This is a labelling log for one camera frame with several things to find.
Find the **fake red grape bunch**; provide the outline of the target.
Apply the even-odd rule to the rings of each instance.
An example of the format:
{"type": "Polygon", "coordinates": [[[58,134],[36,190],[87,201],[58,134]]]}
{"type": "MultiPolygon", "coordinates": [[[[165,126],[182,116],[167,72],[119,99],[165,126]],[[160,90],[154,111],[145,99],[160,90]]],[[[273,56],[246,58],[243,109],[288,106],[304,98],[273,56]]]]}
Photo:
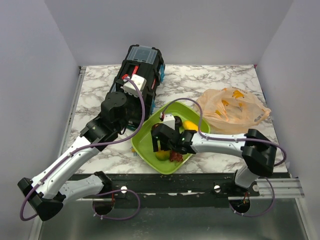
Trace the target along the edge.
{"type": "Polygon", "coordinates": [[[170,156],[169,156],[169,160],[171,162],[182,162],[183,161],[183,155],[181,153],[175,152],[175,151],[171,151],[170,152],[170,156]]]}

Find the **translucent orange plastic bag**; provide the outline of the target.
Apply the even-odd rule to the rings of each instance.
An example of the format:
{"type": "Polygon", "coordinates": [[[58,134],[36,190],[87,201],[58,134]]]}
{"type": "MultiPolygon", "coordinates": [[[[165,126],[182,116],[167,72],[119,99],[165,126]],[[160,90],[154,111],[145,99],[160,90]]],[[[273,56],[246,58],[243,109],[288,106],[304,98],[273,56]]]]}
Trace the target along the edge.
{"type": "Polygon", "coordinates": [[[214,134],[246,133],[271,113],[256,95],[236,87],[207,89],[196,102],[194,108],[202,109],[202,116],[214,134]]]}

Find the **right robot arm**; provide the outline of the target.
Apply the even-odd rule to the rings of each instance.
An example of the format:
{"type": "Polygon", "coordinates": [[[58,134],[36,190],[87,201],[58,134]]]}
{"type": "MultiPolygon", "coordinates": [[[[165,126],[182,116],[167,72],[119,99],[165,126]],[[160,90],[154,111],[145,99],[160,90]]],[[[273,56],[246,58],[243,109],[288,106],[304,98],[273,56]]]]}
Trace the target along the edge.
{"type": "Polygon", "coordinates": [[[270,177],[274,172],[277,146],[256,129],[247,133],[219,135],[196,130],[179,132],[158,123],[150,131],[153,151],[198,154],[218,153],[242,158],[245,165],[235,172],[230,191],[241,196],[259,177],[270,177]]]}

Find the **fake yellow mango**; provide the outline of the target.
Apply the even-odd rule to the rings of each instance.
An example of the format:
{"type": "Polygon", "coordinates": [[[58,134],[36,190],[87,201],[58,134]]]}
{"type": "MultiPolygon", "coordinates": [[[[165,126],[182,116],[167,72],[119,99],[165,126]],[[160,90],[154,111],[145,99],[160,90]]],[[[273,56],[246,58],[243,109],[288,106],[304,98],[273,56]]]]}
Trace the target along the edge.
{"type": "Polygon", "coordinates": [[[182,127],[184,128],[184,130],[192,130],[192,131],[198,131],[199,130],[198,126],[195,123],[193,123],[192,121],[190,121],[190,120],[185,120],[182,123],[182,127]]]}

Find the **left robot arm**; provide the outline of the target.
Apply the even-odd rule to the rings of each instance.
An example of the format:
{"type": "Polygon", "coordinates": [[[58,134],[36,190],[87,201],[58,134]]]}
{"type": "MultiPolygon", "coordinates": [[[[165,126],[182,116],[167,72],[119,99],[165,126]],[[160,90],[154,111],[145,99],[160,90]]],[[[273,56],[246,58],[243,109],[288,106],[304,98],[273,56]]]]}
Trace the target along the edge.
{"type": "Polygon", "coordinates": [[[114,193],[112,180],[102,171],[87,178],[70,181],[70,177],[87,161],[107,146],[120,144],[133,138],[142,128],[147,110],[141,91],[109,92],[101,104],[97,117],[88,122],[73,144],[47,169],[33,178],[22,178],[17,186],[25,199],[20,209],[29,204],[35,216],[42,221],[55,217],[69,202],[88,197],[107,197],[114,193]]]}

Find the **fake yellow green pear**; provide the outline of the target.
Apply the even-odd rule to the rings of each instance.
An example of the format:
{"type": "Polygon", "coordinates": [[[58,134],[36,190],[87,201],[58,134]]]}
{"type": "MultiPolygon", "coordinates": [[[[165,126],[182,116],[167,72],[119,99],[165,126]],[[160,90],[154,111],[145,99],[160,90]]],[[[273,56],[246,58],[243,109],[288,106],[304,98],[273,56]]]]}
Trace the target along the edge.
{"type": "Polygon", "coordinates": [[[159,150],[157,152],[155,152],[155,157],[159,160],[159,161],[166,161],[170,158],[171,155],[171,151],[170,150],[159,150]]]}

